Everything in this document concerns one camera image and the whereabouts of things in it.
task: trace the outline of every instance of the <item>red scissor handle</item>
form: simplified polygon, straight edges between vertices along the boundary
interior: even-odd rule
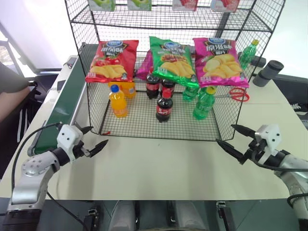
[[[246,90],[243,88],[232,88],[229,91],[229,94],[232,99],[239,102],[246,102],[250,99],[249,95],[246,93]]]

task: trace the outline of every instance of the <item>green bottle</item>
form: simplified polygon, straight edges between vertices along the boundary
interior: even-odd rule
[[[216,93],[216,87],[207,87],[201,89],[198,94],[198,102],[193,110],[193,116],[198,119],[205,119],[208,113],[212,110],[215,103],[214,94]]]
[[[257,51],[258,43],[259,43],[259,40],[254,39],[252,43],[243,50],[243,53],[241,54],[240,59],[239,59],[243,70],[247,68],[248,64],[254,58],[256,51]]]
[[[183,92],[183,100],[188,102],[192,101],[194,98],[196,98],[198,91],[199,88],[186,87],[185,91]]]

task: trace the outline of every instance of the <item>wire mesh shelf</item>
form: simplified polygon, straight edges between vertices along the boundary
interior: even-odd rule
[[[116,0],[114,12],[91,11],[88,0],[65,0],[73,36],[85,75],[95,55],[98,42],[138,39],[137,70],[150,49],[149,36],[170,39],[193,46],[192,38],[218,37],[236,40],[237,51],[243,51],[254,39],[259,40],[256,55],[261,57],[274,32],[285,0],[240,0],[234,13],[214,12],[211,0],[199,0],[197,11],[172,10],[172,0],[152,0],[152,11],[129,11],[127,0]],[[255,67],[244,73],[250,78]],[[149,100],[145,83],[137,82],[136,96],[128,101],[129,115],[116,118],[108,100],[106,84],[88,84],[88,103],[92,132],[100,135],[144,138],[214,141],[234,136],[230,126],[236,124],[241,103],[230,98],[216,98],[207,119],[197,121],[192,112],[196,102],[182,100],[184,87],[177,84],[174,106],[168,122],[155,118],[156,100]],[[216,95],[231,87],[219,86]]]

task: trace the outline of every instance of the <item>black cable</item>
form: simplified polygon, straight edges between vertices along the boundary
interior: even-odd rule
[[[67,208],[65,208],[63,205],[61,205],[59,202],[57,202],[51,195],[49,192],[47,192],[47,195],[50,197],[50,199],[55,202],[61,209],[63,209],[65,212],[67,212],[69,215],[71,215],[76,221],[78,221],[85,229],[86,231],[89,231],[88,227],[86,226],[86,224],[80,220],[77,216],[75,216],[72,212],[70,212]]]
[[[308,196],[308,193],[295,194],[295,195],[289,196],[287,198],[287,202],[288,202],[289,206],[291,206],[291,208],[293,208],[293,203],[291,203],[291,200],[295,199],[295,198],[305,197],[305,196]]]
[[[274,170],[274,171],[280,171],[280,172],[308,172],[308,168],[282,168],[282,167],[272,167],[272,166],[260,164],[256,160],[256,152],[257,151],[252,152],[251,161],[254,162],[256,165],[258,165],[259,167]]]
[[[24,145],[26,144],[26,142],[31,138],[31,136],[33,136],[35,133],[37,133],[38,131],[41,131],[45,128],[49,128],[49,127],[53,127],[53,126],[58,126],[60,125],[61,123],[53,123],[53,124],[48,124],[48,125],[45,125],[45,126],[42,126],[41,128],[38,128],[36,130],[34,130],[32,133],[30,133],[30,135],[28,135],[25,140],[23,141],[23,143],[20,145],[17,153],[16,153],[16,156],[15,156],[15,159],[14,159],[14,163],[13,163],[13,167],[12,167],[12,176],[11,176],[11,185],[12,185],[12,192],[13,192],[13,189],[15,188],[15,169],[16,169],[16,164],[17,164],[17,160],[18,160],[18,157],[20,155],[20,152],[22,150],[22,148],[24,147]]]

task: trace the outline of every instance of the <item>snack package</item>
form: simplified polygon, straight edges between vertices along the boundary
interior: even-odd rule
[[[148,51],[145,56],[145,59],[143,60],[140,68],[136,73],[136,77],[142,80],[146,80],[146,76],[151,70],[151,67],[153,67],[153,57],[151,51]]]
[[[248,88],[237,59],[235,41],[220,38],[194,38],[195,67],[200,87],[231,85]]]
[[[217,12],[235,12],[240,0],[212,0],[211,8]]]
[[[138,40],[100,41],[86,82],[131,82],[138,43]]]
[[[154,76],[177,82],[183,86],[198,88],[196,73],[187,45],[171,40],[150,37]]]
[[[88,0],[92,11],[115,11],[116,0]]]
[[[173,0],[174,11],[196,11],[198,0]]]
[[[127,0],[130,11],[151,11],[152,0]]]

